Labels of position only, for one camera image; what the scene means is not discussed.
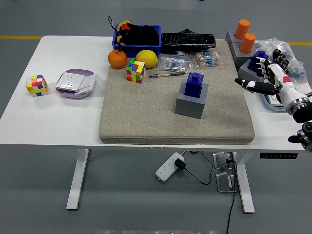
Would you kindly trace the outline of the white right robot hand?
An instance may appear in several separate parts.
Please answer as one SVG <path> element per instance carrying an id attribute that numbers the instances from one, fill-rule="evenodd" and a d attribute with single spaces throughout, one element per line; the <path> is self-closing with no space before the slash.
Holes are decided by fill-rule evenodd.
<path id="1" fill-rule="evenodd" d="M 278 65 L 268 59 L 250 57 L 255 62 L 257 75 L 269 82 L 253 81 L 236 78 L 235 82 L 251 92 L 265 95 L 278 95 L 279 102 L 285 109 L 293 107 L 297 102 L 303 101 L 310 104 L 308 96 L 299 92 L 287 73 Z"/>

